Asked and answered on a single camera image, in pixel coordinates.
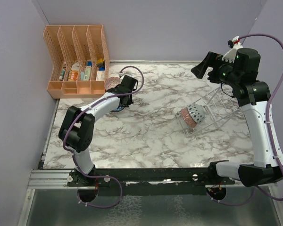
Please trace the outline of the dark blue patterned bowl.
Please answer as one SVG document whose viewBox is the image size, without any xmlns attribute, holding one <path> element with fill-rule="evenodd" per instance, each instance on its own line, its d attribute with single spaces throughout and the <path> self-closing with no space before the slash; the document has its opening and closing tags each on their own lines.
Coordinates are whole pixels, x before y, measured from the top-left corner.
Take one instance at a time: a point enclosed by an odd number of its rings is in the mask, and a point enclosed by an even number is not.
<svg viewBox="0 0 283 226">
<path fill-rule="evenodd" d="M 124 110 L 124 109 L 125 109 L 124 106 L 120 106 L 120 107 L 118 107 L 118 108 L 112 110 L 112 112 L 113 112 L 113 113 L 118 113 L 118 112 L 120 112 L 120 111 L 122 111 L 122 110 Z"/>
</svg>

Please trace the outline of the light blue patterned bowl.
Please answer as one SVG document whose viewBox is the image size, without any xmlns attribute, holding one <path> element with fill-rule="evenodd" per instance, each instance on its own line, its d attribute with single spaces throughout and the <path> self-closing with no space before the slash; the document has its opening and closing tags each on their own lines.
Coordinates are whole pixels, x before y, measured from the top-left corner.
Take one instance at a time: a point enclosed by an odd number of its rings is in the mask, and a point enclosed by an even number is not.
<svg viewBox="0 0 283 226">
<path fill-rule="evenodd" d="M 200 124 L 205 120 L 205 110 L 203 106 L 198 104 L 190 104 L 187 106 L 187 110 L 196 124 Z"/>
</svg>

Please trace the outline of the red floral bowl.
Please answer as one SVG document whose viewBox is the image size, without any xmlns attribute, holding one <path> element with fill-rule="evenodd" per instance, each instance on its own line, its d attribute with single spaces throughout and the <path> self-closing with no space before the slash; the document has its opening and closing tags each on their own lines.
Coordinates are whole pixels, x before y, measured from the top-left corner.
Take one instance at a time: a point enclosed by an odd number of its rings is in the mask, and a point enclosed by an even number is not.
<svg viewBox="0 0 283 226">
<path fill-rule="evenodd" d="M 189 111 L 187 108 L 183 108 L 180 110 L 180 114 L 184 120 L 184 122 L 191 128 L 195 128 L 197 123 L 195 120 L 190 116 Z"/>
</svg>

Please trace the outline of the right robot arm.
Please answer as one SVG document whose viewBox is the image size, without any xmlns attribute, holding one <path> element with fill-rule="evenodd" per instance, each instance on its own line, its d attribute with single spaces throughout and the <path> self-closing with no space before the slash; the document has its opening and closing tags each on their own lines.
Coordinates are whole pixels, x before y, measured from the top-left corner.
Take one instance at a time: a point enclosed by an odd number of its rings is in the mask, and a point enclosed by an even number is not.
<svg viewBox="0 0 283 226">
<path fill-rule="evenodd" d="M 224 178 L 232 178 L 251 187 L 283 180 L 283 154 L 277 137 L 270 134 L 274 131 L 271 109 L 267 109 L 270 90 L 265 82 L 257 80 L 260 54 L 251 48 L 240 48 L 232 63 L 223 61 L 222 57 L 221 54 L 208 52 L 191 72 L 201 79 L 211 67 L 208 80 L 232 88 L 233 97 L 237 99 L 248 126 L 254 157 L 250 164 L 230 161 L 210 163 L 208 181 L 218 184 Z"/>
</svg>

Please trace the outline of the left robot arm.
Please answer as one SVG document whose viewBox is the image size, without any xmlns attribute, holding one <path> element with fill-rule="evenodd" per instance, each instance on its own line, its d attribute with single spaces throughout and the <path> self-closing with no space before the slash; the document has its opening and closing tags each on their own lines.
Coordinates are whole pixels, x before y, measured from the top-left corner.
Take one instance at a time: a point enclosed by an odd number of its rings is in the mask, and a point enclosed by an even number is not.
<svg viewBox="0 0 283 226">
<path fill-rule="evenodd" d="M 125 75 L 120 84 L 108 89 L 100 99 L 80 108 L 68 108 L 58 137 L 63 148 L 71 153 L 75 169 L 79 172 L 78 180 L 83 185 L 89 186 L 95 179 L 95 165 L 88 151 L 95 123 L 107 113 L 132 104 L 132 95 L 138 91 L 137 85 L 136 79 Z"/>
</svg>

